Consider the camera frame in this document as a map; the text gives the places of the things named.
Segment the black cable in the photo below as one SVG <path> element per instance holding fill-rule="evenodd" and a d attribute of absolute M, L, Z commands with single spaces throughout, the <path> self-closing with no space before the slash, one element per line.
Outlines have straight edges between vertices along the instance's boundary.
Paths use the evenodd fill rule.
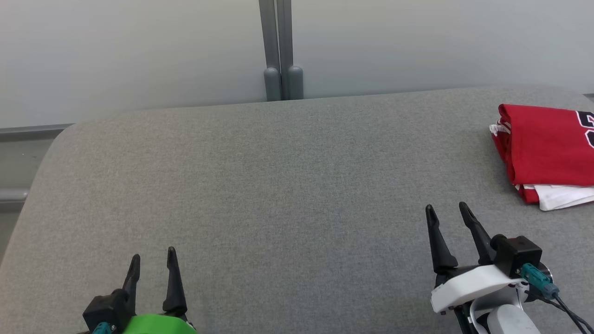
<path fill-rule="evenodd" d="M 584 330 L 584 327 L 582 327 L 582 325 L 580 324 L 580 322 L 577 320 L 575 314 L 573 312 L 571 312 L 569 310 L 569 308 L 567 307 L 567 305 L 565 305 L 565 303 L 563 302 L 563 300 L 561 300 L 561 298 L 559 297 L 558 293 L 554 293 L 553 294 L 553 298 L 555 298 L 555 300 L 559 303 L 559 305 L 563 308 L 563 310 L 565 310 L 565 312 L 567 313 L 567 315 L 569 315 L 569 318 L 571 318 L 571 320 L 573 321 L 573 323 L 576 324 L 577 328 L 580 329 L 580 331 L 582 332 L 582 334 L 586 334 L 586 331 Z"/>
<path fill-rule="evenodd" d="M 567 313 L 568 315 L 570 314 L 570 317 L 571 316 L 574 316 L 577 319 L 577 321 L 579 321 L 580 323 L 583 323 L 584 326 L 586 326 L 586 328 L 588 328 L 588 330 L 590 331 L 591 334 L 594 334 L 594 329 L 584 319 L 580 318 L 577 314 L 573 313 L 571 310 L 569 310 L 569 309 L 566 310 L 562 306 L 560 306 L 559 304 L 557 304 L 557 303 L 555 303 L 553 301 L 550 301 L 550 300 L 544 298 L 543 296 L 537 295 L 534 292 L 525 291 L 525 293 L 528 294 L 528 295 L 531 295 L 532 297 L 538 299 L 539 301 L 545 302 L 545 303 L 547 303 L 549 305 L 553 305 L 554 307 L 556 307 L 559 310 Z"/>

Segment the gray cushion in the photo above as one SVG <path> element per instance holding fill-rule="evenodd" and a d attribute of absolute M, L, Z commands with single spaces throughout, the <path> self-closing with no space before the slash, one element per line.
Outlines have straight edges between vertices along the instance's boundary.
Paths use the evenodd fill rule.
<path fill-rule="evenodd" d="M 74 333 L 142 257 L 159 312 L 177 248 L 200 333 L 456 333 L 434 314 L 424 207 L 476 263 L 457 204 L 544 249 L 594 322 L 594 205 L 525 205 L 488 131 L 500 103 L 594 111 L 550 87 L 487 87 L 142 111 L 77 124 L 49 149 L 0 267 L 2 333 Z M 576 331 L 526 305 L 543 333 Z"/>

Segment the white fabric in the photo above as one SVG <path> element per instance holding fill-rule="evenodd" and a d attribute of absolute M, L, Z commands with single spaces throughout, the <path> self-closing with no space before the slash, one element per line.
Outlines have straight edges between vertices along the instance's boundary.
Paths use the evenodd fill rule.
<path fill-rule="evenodd" d="M 541 210 L 563 209 L 594 201 L 594 187 L 576 185 L 535 184 Z"/>
<path fill-rule="evenodd" d="M 495 136 L 497 136 L 497 132 L 499 132 L 499 131 L 507 132 L 507 133 L 511 134 L 510 129 L 506 126 L 501 125 L 501 124 L 491 124 L 491 125 L 489 125 L 489 130 Z"/>

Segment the folded jersey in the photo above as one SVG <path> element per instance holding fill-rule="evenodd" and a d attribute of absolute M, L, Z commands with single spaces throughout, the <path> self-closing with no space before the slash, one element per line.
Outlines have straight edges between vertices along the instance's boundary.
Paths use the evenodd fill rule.
<path fill-rule="evenodd" d="M 500 105 L 493 141 L 510 182 L 542 210 L 594 200 L 594 113 Z"/>

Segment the white wall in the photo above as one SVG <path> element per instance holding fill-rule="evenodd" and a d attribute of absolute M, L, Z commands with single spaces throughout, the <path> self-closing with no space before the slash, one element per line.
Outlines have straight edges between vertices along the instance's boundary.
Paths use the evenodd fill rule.
<path fill-rule="evenodd" d="M 0 128 L 266 100 L 257 0 L 4 0 Z"/>
<path fill-rule="evenodd" d="M 594 93 L 592 0 L 298 0 L 305 97 L 487 84 Z"/>

